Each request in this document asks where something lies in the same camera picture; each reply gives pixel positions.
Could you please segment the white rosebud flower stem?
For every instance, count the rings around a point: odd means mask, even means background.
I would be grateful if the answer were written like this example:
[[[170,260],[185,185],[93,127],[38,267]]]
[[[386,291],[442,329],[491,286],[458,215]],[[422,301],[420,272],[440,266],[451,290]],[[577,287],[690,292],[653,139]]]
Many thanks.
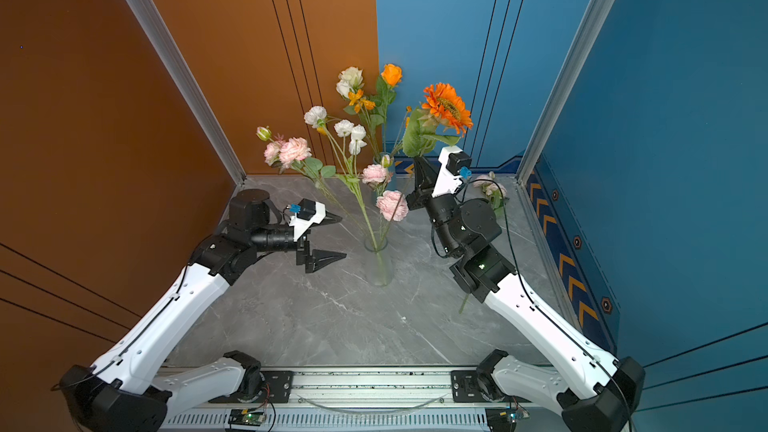
[[[377,156],[380,152],[380,146],[376,137],[375,126],[371,123],[375,104],[364,94],[362,85],[360,80],[351,81],[340,78],[335,89],[348,102],[344,110],[348,114],[358,117],[366,132],[365,140],[372,147],[373,155]]]

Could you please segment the orange rose flower stem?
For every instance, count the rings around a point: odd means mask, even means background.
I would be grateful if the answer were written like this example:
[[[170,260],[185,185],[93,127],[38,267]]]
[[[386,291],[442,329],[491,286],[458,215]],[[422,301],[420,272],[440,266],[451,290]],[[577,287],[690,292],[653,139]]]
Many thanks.
[[[386,152],[389,107],[397,97],[396,89],[401,81],[402,69],[386,64],[376,80],[375,94],[365,98],[367,130],[376,160]]]

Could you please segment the clear ribbed glass vase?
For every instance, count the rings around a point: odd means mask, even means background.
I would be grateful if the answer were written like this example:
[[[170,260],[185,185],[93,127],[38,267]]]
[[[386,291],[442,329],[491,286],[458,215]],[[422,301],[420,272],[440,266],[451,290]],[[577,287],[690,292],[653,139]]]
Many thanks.
[[[391,248],[386,238],[378,239],[374,244],[371,237],[364,241],[364,272],[369,284],[376,287],[386,287],[394,277],[394,266],[391,258]]]

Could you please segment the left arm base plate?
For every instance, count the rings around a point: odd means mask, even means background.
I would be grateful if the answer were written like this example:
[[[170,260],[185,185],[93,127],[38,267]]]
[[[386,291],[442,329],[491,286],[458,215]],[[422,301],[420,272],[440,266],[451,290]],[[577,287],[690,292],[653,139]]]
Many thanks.
[[[289,402],[294,372],[290,370],[262,370],[258,377],[256,388],[251,385],[241,385],[230,395],[219,396],[209,400],[209,403],[255,403],[267,401],[271,404],[287,404]]]

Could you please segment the orange gerbera flower stem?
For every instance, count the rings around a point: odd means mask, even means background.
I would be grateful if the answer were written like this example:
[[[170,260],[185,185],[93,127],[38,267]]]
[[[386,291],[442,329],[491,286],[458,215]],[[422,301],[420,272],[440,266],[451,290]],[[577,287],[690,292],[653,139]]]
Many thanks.
[[[438,143],[456,146],[474,126],[464,100],[445,83],[424,89],[424,101],[413,110],[412,119],[418,121],[418,147],[417,154],[410,158],[430,153]]]

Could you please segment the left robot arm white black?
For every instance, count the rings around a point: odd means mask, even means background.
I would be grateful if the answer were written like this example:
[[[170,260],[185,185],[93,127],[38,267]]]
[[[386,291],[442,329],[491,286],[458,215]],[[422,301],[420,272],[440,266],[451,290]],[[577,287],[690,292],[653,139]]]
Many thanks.
[[[92,365],[72,366],[54,385],[74,425],[88,431],[157,431],[166,418],[211,399],[265,399],[260,361],[240,351],[165,379],[157,373],[198,318],[260,260],[292,252],[311,274],[344,259],[342,252],[312,248],[309,240],[313,227],[341,220],[310,199],[279,209],[265,190],[237,193],[227,219],[195,248],[163,297]]]

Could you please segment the white cream rose stem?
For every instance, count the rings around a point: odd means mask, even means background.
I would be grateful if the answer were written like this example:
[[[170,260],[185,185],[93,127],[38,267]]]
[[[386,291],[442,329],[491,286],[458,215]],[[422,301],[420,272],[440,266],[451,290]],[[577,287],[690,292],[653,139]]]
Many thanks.
[[[364,91],[364,94],[367,97],[372,96],[370,94],[367,94],[365,92],[365,90],[364,90],[365,83],[364,83],[364,77],[363,77],[363,70],[362,69],[359,69],[357,67],[348,67],[348,68],[344,69],[343,71],[341,71],[339,73],[338,81],[339,81],[340,78],[348,79],[348,80],[351,80],[351,81],[360,80],[363,83],[362,89]]]

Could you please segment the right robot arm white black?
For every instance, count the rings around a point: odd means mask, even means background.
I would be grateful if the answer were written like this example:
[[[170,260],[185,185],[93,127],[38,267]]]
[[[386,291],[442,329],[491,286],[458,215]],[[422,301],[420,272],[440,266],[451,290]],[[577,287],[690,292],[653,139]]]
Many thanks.
[[[509,228],[499,225],[488,200],[457,196],[471,181],[469,163],[458,147],[436,163],[415,158],[407,205],[426,210],[434,249],[453,259],[457,285],[511,323],[549,362],[534,366],[495,350],[475,369],[481,396],[506,404],[526,399],[558,414],[571,431],[633,430],[643,367],[588,339],[534,292],[515,257],[495,248]]]

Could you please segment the white pink small flowers stem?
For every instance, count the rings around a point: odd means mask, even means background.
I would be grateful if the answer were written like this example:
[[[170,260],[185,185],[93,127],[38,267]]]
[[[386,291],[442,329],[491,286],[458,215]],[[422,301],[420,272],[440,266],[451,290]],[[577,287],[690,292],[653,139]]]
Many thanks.
[[[374,252],[379,252],[383,243],[377,237],[368,216],[362,194],[362,175],[357,164],[358,156],[367,146],[366,129],[347,119],[334,119],[322,106],[311,107],[303,118],[307,125],[329,141],[337,161],[335,177],[341,180],[354,195],[362,212],[372,249]]]

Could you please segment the pink carnation flower stem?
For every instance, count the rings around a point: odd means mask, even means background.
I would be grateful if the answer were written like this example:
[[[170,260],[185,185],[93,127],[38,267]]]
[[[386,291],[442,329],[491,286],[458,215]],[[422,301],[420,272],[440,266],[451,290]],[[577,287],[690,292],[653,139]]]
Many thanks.
[[[310,179],[315,188],[334,205],[347,212],[347,208],[338,198],[338,193],[330,185],[332,181],[338,181],[347,188],[341,180],[335,177],[337,161],[335,165],[330,165],[314,157],[308,140],[302,137],[284,138],[275,135],[268,127],[258,127],[256,135],[261,141],[266,143],[264,159],[269,166],[277,167],[281,173],[286,171],[300,173]],[[367,231],[365,221],[362,224],[361,221],[353,218],[353,222],[361,230]]]

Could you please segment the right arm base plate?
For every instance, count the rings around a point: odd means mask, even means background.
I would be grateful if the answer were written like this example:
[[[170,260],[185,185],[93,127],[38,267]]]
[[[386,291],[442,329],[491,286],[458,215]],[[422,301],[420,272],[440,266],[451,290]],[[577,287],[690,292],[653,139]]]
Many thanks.
[[[477,370],[450,372],[451,391],[455,403],[491,403],[501,397],[492,378]]]

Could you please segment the teal ceramic vase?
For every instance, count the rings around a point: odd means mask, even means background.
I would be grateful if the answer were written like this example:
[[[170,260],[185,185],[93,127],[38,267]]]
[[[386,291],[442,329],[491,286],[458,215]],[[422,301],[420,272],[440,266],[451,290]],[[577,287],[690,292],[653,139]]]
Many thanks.
[[[395,160],[391,154],[382,152],[379,157],[379,164],[386,169],[387,172],[387,184],[386,190],[396,189],[396,169]]]

